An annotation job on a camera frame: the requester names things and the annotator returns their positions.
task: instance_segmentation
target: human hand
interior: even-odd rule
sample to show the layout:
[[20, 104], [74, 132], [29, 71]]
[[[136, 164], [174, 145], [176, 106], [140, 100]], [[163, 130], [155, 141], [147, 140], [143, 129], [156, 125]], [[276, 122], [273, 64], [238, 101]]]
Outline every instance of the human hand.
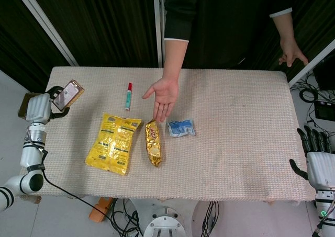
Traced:
[[308, 64], [308, 59], [302, 53], [294, 38], [281, 39], [281, 48], [283, 55], [279, 58], [279, 65], [286, 62], [287, 67], [291, 67], [296, 58], [299, 58], [304, 63], [304, 66]]
[[153, 119], [163, 122], [173, 109], [178, 96], [178, 80], [162, 77], [152, 84], [143, 99], [150, 97], [155, 92], [155, 102], [153, 106]]

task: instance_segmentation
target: robotic arm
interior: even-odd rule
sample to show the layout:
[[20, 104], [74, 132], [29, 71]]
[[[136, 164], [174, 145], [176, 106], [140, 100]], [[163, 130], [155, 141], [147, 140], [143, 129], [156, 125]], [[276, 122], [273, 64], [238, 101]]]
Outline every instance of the robotic arm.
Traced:
[[335, 154], [327, 135], [305, 126], [307, 135], [298, 129], [307, 162], [307, 172], [300, 170], [294, 160], [289, 160], [293, 171], [308, 180], [316, 189], [316, 207], [320, 223], [312, 237], [322, 229], [324, 237], [335, 237]]
[[69, 108], [61, 114], [51, 112], [53, 95], [60, 89], [63, 88], [56, 86], [48, 93], [29, 100], [26, 120], [30, 122], [30, 126], [27, 128], [20, 161], [28, 174], [14, 176], [0, 187], [0, 212], [9, 208], [14, 203], [15, 197], [35, 193], [43, 186], [43, 160], [47, 154], [44, 150], [47, 137], [45, 125], [50, 119], [64, 117], [69, 112]]

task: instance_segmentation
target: white textured tablecloth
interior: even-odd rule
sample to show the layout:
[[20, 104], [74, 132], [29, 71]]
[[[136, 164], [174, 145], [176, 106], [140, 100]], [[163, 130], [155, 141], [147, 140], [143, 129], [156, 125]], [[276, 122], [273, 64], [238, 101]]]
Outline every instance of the white textured tablecloth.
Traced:
[[[171, 138], [161, 124], [164, 155], [151, 165], [144, 126], [135, 133], [127, 176], [85, 165], [104, 112], [152, 118], [147, 88], [162, 69], [55, 67], [48, 88], [77, 80], [85, 92], [69, 114], [49, 122], [46, 175], [77, 195], [197, 200], [312, 200], [314, 190], [294, 174], [289, 159], [306, 167], [297, 118], [282, 72], [186, 70], [169, 120], [192, 118], [196, 136]], [[128, 83], [131, 108], [125, 111]], [[38, 194], [64, 195], [46, 182]]]

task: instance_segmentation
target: blue package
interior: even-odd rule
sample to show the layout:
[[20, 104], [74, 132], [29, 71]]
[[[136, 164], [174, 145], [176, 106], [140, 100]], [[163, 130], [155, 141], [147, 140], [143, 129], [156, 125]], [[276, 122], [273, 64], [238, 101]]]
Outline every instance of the blue package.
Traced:
[[187, 134], [195, 136], [193, 129], [193, 122], [191, 119], [184, 121], [172, 121], [167, 124], [169, 127], [169, 133], [172, 137], [181, 137]]

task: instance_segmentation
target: orange object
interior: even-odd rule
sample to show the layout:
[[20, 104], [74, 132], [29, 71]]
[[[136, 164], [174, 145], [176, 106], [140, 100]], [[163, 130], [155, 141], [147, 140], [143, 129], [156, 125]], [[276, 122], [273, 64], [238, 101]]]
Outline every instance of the orange object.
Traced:
[[[111, 205], [111, 203], [113, 202], [114, 198], [108, 198], [105, 199], [103, 197], [101, 197], [99, 199], [98, 204], [95, 205], [95, 207], [97, 209], [99, 209], [101, 212], [107, 214], [109, 207]], [[95, 210], [93, 208], [92, 212], [90, 213], [90, 215], [88, 216], [88, 218], [96, 223], [100, 223], [104, 221], [105, 216], [100, 213], [99, 211]]]

